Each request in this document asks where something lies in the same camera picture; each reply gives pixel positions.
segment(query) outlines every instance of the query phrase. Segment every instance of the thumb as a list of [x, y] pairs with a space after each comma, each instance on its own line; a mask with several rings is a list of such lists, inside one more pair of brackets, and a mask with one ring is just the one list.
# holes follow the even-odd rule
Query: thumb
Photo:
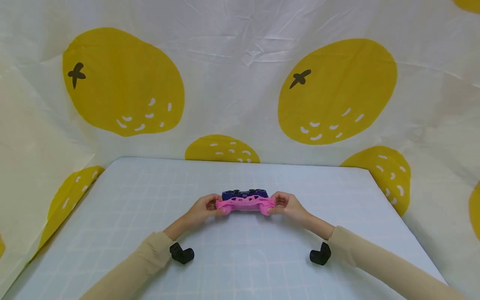
[[208, 211], [209, 216], [223, 216], [225, 214], [225, 209], [216, 209]]
[[285, 212], [285, 208], [281, 206], [270, 207], [267, 209], [269, 214], [283, 214]]

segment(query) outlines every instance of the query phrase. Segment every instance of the fabric backdrop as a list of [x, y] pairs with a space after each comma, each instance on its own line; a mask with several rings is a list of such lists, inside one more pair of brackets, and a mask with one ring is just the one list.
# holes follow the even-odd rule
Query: fabric backdrop
[[3, 0], [0, 297], [121, 156], [366, 168], [480, 294], [479, 46], [478, 0]]

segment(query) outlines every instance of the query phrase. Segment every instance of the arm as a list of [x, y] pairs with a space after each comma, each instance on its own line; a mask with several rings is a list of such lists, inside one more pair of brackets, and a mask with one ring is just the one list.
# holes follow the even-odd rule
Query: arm
[[308, 213], [294, 195], [277, 192], [272, 198], [279, 206], [269, 213], [285, 214], [298, 221], [305, 229], [328, 241], [332, 256], [369, 273], [403, 297], [419, 300], [464, 299], [454, 289], [401, 257]]
[[210, 216], [221, 216], [215, 209], [221, 196], [200, 198], [192, 208], [163, 232], [150, 234], [123, 262], [95, 283], [80, 300], [123, 300], [132, 295], [170, 260], [170, 246], [185, 231], [201, 225]]

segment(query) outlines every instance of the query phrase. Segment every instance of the person's left hand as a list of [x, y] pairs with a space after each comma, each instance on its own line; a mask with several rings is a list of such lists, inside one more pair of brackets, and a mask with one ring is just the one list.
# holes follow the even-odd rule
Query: person's left hand
[[201, 225], [211, 216], [223, 216], [225, 209], [216, 209], [215, 202], [222, 201], [222, 196], [210, 194], [203, 196], [181, 218], [189, 229]]
[[203, 196], [183, 216], [178, 218], [163, 232], [171, 239], [176, 240], [185, 231], [191, 230], [211, 216], [223, 216], [225, 209], [216, 209], [215, 202], [222, 201], [222, 196], [210, 194]]

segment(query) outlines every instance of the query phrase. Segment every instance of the person's right hand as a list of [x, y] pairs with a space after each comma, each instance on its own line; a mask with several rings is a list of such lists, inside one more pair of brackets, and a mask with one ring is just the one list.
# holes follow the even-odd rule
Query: person's right hand
[[298, 201], [297, 197], [293, 194], [276, 192], [272, 195], [272, 199], [275, 200], [276, 206], [267, 210], [269, 214], [283, 214], [300, 224], [303, 224], [310, 216], [310, 213], [300, 204], [300, 201]]
[[286, 215], [324, 240], [328, 240], [332, 236], [335, 227], [310, 214], [300, 204], [295, 195], [286, 192], [276, 192], [272, 195], [272, 198], [275, 200], [276, 206], [267, 210], [269, 214]]

